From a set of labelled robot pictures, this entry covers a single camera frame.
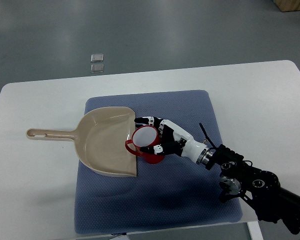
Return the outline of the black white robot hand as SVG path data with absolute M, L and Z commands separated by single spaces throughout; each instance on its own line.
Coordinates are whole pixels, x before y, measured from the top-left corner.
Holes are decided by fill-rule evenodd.
M 198 142 L 186 130 L 174 122 L 155 116 L 143 116 L 134 119 L 136 127 L 153 126 L 160 137 L 160 144 L 142 146 L 141 152 L 158 156 L 175 154 L 187 157 L 194 163 L 200 163 L 209 151 L 204 143 Z

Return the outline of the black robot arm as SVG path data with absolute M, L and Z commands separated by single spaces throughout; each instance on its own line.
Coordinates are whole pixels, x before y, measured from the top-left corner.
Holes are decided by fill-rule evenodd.
M 282 188 L 277 175 L 254 167 L 250 160 L 244 160 L 243 155 L 223 144 L 208 148 L 197 163 L 207 170 L 219 165 L 222 203 L 241 198 L 259 221 L 282 221 L 292 234 L 300 233 L 300 196 Z

